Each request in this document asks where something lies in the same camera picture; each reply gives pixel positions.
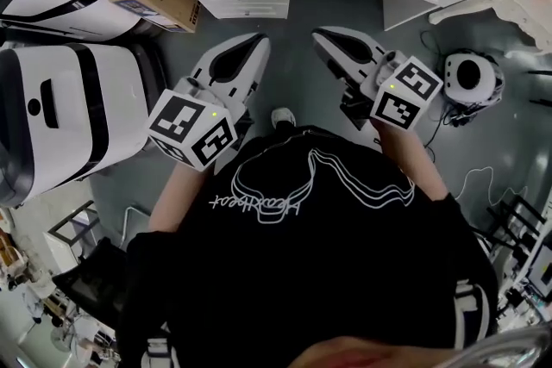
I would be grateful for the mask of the black office chair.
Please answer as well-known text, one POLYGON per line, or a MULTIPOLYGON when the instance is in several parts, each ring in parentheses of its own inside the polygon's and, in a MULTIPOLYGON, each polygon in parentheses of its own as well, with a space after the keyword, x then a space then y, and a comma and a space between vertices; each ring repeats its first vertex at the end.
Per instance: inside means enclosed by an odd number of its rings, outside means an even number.
POLYGON ((115 328, 126 292, 127 255, 102 238, 80 264, 53 277, 53 283, 85 313, 115 328))

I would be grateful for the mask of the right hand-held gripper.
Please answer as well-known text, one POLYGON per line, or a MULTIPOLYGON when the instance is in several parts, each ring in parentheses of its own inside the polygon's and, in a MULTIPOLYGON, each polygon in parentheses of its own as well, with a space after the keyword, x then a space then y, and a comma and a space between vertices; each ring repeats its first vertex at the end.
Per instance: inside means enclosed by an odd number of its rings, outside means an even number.
POLYGON ((367 34, 336 27, 311 33, 321 60, 349 84, 340 110, 361 129, 369 119, 413 129, 443 87, 443 81, 414 56, 384 49, 367 34), (372 61, 382 59, 372 68, 372 61))

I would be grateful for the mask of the person's white shoe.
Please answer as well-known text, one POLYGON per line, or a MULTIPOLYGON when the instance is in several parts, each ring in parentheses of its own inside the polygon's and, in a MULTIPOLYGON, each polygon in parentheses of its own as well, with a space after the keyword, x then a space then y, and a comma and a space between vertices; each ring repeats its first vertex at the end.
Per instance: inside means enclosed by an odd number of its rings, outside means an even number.
POLYGON ((295 115, 290 109, 284 107, 272 110, 271 123, 274 129, 296 127, 295 115))

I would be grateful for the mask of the person's right forearm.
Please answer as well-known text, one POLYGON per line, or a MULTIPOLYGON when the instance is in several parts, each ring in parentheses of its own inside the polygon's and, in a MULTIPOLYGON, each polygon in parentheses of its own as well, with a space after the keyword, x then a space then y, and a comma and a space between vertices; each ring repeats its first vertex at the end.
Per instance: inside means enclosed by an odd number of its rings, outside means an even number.
POLYGON ((432 201, 441 201, 449 191, 428 155, 422 141, 413 131, 404 131, 372 119, 379 134, 383 154, 392 159, 403 173, 432 201))

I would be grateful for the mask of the white headset device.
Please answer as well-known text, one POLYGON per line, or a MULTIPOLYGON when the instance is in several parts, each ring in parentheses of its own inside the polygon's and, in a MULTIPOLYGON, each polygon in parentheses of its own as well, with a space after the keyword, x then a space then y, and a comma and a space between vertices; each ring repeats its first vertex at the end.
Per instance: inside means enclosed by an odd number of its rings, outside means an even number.
POLYGON ((456 103, 487 105, 501 97, 504 84, 504 75, 491 56, 464 49, 444 61, 444 94, 456 103))

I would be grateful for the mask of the person's left forearm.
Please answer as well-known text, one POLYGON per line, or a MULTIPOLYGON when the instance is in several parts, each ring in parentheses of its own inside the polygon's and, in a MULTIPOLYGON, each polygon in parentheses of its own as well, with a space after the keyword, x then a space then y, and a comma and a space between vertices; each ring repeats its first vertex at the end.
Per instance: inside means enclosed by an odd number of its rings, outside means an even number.
POLYGON ((177 163, 154 205, 149 217, 148 231, 176 232, 213 171, 213 166, 199 172, 177 163))

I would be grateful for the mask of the black metal rack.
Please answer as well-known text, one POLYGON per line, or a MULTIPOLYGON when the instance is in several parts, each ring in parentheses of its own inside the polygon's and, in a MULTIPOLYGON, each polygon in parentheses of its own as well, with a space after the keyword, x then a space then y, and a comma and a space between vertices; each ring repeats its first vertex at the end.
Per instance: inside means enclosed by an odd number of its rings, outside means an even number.
POLYGON ((536 246, 545 218, 522 196, 514 196, 508 203, 501 201, 496 209, 487 208, 486 212, 492 218, 490 226, 471 227, 472 231, 493 257, 506 251, 513 268, 521 270, 536 246))

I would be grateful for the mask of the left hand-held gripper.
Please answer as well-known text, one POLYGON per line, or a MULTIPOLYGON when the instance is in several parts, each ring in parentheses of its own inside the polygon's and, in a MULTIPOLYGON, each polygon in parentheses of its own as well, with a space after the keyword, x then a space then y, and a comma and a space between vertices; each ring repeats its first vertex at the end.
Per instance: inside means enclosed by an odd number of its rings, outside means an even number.
POLYGON ((245 133, 245 102, 271 52, 263 33, 241 34, 207 51, 175 89, 166 89, 148 117, 148 137, 167 156, 205 171, 245 133), (197 80, 207 79, 211 88, 197 80))

